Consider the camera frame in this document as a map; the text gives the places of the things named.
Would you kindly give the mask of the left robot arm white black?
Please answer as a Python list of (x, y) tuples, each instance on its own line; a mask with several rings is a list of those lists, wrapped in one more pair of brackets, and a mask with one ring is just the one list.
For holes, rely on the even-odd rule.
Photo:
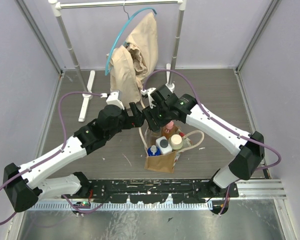
[(65, 143), (41, 157), (17, 166), (11, 163), (4, 168), (4, 191), (16, 213), (24, 212), (40, 199), (60, 195), (89, 196), (91, 184), (82, 172), (69, 176), (49, 176), (69, 163), (83, 158), (106, 145), (114, 135), (132, 128), (141, 127), (145, 116), (131, 102), (129, 115), (126, 109), (109, 104), (98, 117), (82, 126)]

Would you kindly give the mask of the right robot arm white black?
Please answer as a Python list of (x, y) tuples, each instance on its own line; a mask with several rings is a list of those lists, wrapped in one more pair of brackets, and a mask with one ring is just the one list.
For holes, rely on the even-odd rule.
[(204, 132), (222, 144), (234, 159), (219, 169), (209, 180), (208, 189), (215, 197), (221, 197), (227, 187), (237, 180), (249, 180), (264, 158), (264, 147), (256, 142), (264, 142), (259, 132), (250, 134), (222, 120), (211, 112), (203, 111), (203, 105), (193, 96), (181, 97), (166, 86), (142, 90), (148, 98), (149, 106), (142, 112), (152, 131), (157, 131), (170, 121), (180, 121)]

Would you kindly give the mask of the canvas tote bag with handles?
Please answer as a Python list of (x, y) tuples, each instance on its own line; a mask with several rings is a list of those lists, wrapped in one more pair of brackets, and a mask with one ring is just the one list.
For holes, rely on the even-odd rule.
[(156, 139), (162, 137), (162, 128), (159, 131), (151, 131), (147, 128), (145, 132), (142, 132), (141, 128), (138, 129), (146, 156), (144, 168), (154, 172), (173, 173), (180, 155), (198, 147), (203, 142), (205, 134), (201, 130), (194, 130), (185, 134), (178, 127), (176, 134), (179, 134), (182, 137), (182, 149), (172, 150), (171, 153), (166, 155), (148, 156), (148, 148), (152, 145), (156, 145)]

